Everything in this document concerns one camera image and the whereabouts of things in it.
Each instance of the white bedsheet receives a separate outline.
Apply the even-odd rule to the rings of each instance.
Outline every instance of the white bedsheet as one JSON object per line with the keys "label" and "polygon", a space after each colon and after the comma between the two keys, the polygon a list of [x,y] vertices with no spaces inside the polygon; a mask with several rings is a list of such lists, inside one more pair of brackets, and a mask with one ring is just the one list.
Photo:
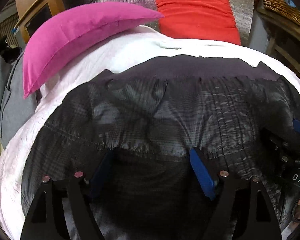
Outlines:
{"label": "white bedsheet", "polygon": [[32,144],[66,94],[105,69],[120,73],[157,56],[192,55],[236,57],[252,67],[263,61],[293,84],[300,93],[300,79],[279,61],[258,51],[222,41],[177,40],[146,26],[117,34],[98,43],[71,61],[42,88],[36,113],[11,139],[0,157],[0,223],[12,240],[19,240],[25,217],[21,208],[21,179]]}

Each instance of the metal screw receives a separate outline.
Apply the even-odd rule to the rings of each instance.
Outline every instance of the metal screw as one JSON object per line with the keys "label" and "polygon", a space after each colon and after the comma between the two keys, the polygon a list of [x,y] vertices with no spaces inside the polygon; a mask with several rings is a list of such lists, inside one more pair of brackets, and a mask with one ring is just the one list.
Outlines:
{"label": "metal screw", "polygon": [[74,174],[74,177],[75,178],[81,178],[83,176],[83,172],[82,171],[77,171],[75,174]]}
{"label": "metal screw", "polygon": [[282,156],[281,160],[285,163],[287,163],[289,161],[289,158],[287,156]]}
{"label": "metal screw", "polygon": [[256,183],[259,183],[260,182],[260,178],[257,177],[257,176],[252,176],[252,180]]}
{"label": "metal screw", "polygon": [[220,174],[221,177],[224,177],[224,178],[226,178],[226,177],[229,176],[229,172],[228,171],[220,171],[219,174]]}
{"label": "metal screw", "polygon": [[43,183],[48,183],[49,180],[50,180],[50,177],[49,177],[49,176],[43,176],[43,177],[42,177],[42,182],[43,182]]}

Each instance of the red pillow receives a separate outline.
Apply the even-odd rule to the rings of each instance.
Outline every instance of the red pillow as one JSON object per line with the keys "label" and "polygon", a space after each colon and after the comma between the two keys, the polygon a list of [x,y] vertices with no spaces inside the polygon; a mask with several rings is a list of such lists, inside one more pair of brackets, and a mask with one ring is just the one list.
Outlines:
{"label": "red pillow", "polygon": [[226,41],[241,45],[229,0],[155,0],[161,33],[176,39]]}

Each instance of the magenta cushion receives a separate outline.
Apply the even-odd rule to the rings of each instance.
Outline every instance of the magenta cushion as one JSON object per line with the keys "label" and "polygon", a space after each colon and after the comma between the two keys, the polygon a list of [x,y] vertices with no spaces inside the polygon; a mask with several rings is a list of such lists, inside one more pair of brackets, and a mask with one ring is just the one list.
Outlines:
{"label": "magenta cushion", "polygon": [[119,2],[85,4],[55,15],[40,26],[26,46],[24,98],[99,41],[162,17],[142,6]]}

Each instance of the woven basket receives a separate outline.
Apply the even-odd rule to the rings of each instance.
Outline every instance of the woven basket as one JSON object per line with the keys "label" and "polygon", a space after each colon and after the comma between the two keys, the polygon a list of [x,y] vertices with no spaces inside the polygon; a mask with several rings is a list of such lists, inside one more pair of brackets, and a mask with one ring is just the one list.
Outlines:
{"label": "woven basket", "polygon": [[300,26],[300,11],[289,6],[284,0],[263,0],[265,9],[274,11]]}

